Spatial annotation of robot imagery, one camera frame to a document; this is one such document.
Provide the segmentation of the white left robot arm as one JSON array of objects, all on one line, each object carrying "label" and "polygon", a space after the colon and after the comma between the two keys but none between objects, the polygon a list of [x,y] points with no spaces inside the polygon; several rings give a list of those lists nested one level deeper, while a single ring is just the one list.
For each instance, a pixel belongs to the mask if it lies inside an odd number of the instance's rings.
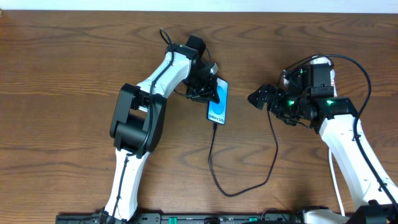
[{"label": "white left robot arm", "polygon": [[100,223],[127,223],[135,215],[144,164],[160,141],[167,99],[174,89],[184,83],[188,99],[220,102],[218,67],[202,61],[205,50],[204,40],[195,35],[186,44],[169,44],[164,61],[147,79],[120,89],[109,131],[116,148],[116,170]]}]

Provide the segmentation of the blue Galaxy smartphone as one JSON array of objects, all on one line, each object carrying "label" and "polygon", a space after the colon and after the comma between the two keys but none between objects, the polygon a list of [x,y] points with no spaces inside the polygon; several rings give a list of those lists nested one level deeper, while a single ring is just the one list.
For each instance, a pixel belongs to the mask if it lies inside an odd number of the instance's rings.
[{"label": "blue Galaxy smartphone", "polygon": [[217,78],[217,94],[219,98],[219,103],[209,102],[208,103],[208,113],[207,119],[224,125],[226,122],[226,109],[228,104],[228,82]]}]

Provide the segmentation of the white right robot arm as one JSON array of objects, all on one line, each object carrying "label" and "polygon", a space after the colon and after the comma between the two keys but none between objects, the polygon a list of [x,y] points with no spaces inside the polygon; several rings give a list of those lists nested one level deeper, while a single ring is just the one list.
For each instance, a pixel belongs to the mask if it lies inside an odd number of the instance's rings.
[{"label": "white right robot arm", "polygon": [[284,71],[284,88],[262,85],[248,96],[285,124],[301,119],[328,146],[343,174],[354,204],[347,217],[325,207],[298,212],[302,223],[397,223],[397,186],[366,139],[352,101],[336,94],[333,64],[326,57]]}]

